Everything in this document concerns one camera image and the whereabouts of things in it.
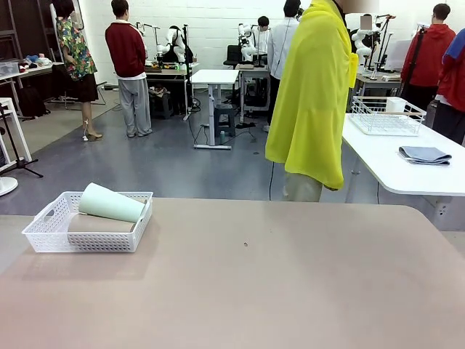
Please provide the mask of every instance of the woman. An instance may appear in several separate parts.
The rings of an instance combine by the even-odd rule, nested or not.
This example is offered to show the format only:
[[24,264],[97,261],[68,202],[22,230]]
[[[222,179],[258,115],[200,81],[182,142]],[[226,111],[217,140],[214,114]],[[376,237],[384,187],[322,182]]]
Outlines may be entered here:
[[57,13],[57,35],[65,58],[68,74],[75,81],[78,100],[82,103],[82,127],[87,134],[101,138],[92,123],[91,102],[98,100],[97,84],[94,73],[97,72],[82,32],[74,28],[71,13],[73,0],[53,0]]

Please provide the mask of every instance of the yellow cloth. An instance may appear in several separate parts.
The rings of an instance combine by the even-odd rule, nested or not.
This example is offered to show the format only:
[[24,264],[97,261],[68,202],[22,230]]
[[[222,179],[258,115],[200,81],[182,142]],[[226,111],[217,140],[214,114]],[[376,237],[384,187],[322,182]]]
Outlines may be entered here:
[[332,0],[313,0],[294,35],[266,157],[329,188],[344,186],[342,129],[358,56]]

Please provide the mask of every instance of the red jacket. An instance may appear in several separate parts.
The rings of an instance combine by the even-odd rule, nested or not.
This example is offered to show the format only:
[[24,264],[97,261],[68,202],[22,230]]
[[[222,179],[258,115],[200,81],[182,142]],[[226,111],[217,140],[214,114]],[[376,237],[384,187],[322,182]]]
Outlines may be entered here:
[[465,29],[450,45],[443,63],[437,93],[444,96],[455,109],[465,113]]
[[133,78],[145,72],[144,41],[129,22],[112,23],[105,32],[105,39],[118,77]]
[[[422,87],[437,86],[442,69],[442,56],[444,56],[455,36],[456,34],[446,24],[433,24],[426,31],[410,84]],[[408,77],[408,71],[418,42],[419,34],[416,34],[405,59],[402,70],[403,81]]]

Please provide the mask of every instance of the white round base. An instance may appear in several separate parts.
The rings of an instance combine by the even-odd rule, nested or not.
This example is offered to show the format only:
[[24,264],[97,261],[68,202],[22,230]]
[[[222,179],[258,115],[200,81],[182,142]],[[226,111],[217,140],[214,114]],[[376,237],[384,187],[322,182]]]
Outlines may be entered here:
[[0,177],[0,196],[11,193],[17,187],[17,180],[10,177]]

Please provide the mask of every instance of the gray towel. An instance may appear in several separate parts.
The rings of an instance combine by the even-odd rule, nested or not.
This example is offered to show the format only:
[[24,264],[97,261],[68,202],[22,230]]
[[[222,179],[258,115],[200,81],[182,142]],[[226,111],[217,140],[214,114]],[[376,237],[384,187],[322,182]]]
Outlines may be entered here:
[[400,147],[399,153],[411,164],[448,166],[452,156],[436,148]]

